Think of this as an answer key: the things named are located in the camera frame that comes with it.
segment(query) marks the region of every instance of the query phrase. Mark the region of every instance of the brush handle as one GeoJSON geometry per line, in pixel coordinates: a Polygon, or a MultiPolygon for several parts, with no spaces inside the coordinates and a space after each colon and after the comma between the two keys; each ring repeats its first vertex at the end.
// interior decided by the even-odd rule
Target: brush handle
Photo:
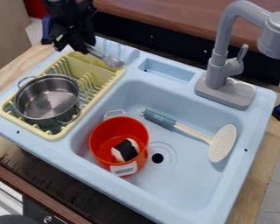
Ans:
{"type": "Polygon", "coordinates": [[[154,122],[157,125],[165,128],[167,130],[174,130],[174,125],[175,125],[176,121],[167,117],[167,116],[165,116],[165,115],[160,115],[156,112],[153,112],[149,109],[146,109],[143,112],[143,116],[147,120],[150,120],[151,122],[154,122]]]}
{"type": "Polygon", "coordinates": [[[194,129],[190,129],[188,127],[186,127],[185,125],[176,122],[175,126],[174,126],[177,130],[181,130],[183,132],[185,132],[186,134],[192,136],[192,137],[197,137],[203,141],[205,141],[207,144],[211,145],[213,138],[210,136],[206,136],[194,129]]]}
{"type": "Polygon", "coordinates": [[[206,136],[204,134],[199,133],[198,131],[194,130],[194,129],[190,129],[188,127],[186,127],[185,125],[178,123],[176,120],[171,119],[168,116],[165,115],[160,115],[159,113],[153,112],[149,109],[146,109],[143,112],[143,116],[156,123],[157,125],[167,129],[167,130],[181,130],[183,132],[185,132],[188,135],[191,135],[192,137],[197,137],[203,141],[205,141],[207,144],[211,144],[212,143],[212,138],[210,136],[206,136]]]}

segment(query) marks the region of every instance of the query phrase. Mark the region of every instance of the faucet base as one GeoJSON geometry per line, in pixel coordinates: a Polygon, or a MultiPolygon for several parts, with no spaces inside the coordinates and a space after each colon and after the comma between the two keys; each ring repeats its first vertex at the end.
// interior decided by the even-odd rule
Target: faucet base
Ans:
{"type": "Polygon", "coordinates": [[[226,84],[217,89],[208,87],[205,81],[206,74],[204,73],[195,85],[196,95],[234,109],[247,109],[256,95],[256,88],[253,85],[240,80],[227,78],[226,84]]]}

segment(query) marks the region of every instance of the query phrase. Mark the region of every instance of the floor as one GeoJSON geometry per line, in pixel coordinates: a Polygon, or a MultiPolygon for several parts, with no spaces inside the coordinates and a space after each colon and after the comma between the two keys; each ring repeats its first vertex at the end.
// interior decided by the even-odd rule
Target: floor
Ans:
{"type": "MultiPolygon", "coordinates": [[[[27,33],[33,45],[41,40],[41,20],[32,18],[27,33]]],[[[0,182],[0,215],[21,214],[22,196],[0,182]]],[[[280,154],[256,224],[280,224],[280,154]]]]}

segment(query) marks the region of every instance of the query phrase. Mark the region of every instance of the stainless steel pot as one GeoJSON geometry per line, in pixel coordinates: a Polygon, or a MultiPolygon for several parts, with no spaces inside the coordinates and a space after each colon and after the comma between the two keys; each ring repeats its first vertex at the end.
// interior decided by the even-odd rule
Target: stainless steel pot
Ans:
{"type": "Polygon", "coordinates": [[[30,124],[53,128],[73,122],[79,115],[79,86],[69,77],[48,74],[27,77],[18,84],[15,97],[17,112],[30,124]],[[24,80],[33,80],[20,86],[24,80]]]}

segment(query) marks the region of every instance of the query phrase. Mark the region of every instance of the teal brush handle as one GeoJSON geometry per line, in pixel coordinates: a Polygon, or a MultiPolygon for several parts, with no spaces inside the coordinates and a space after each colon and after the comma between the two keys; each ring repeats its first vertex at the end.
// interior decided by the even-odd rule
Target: teal brush handle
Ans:
{"type": "Polygon", "coordinates": [[[167,129],[167,130],[173,130],[174,129],[174,125],[176,123],[175,120],[165,116],[165,115],[160,115],[156,112],[153,112],[149,109],[146,109],[143,112],[143,116],[147,119],[150,120],[160,126],[162,126],[163,128],[167,129]]]}

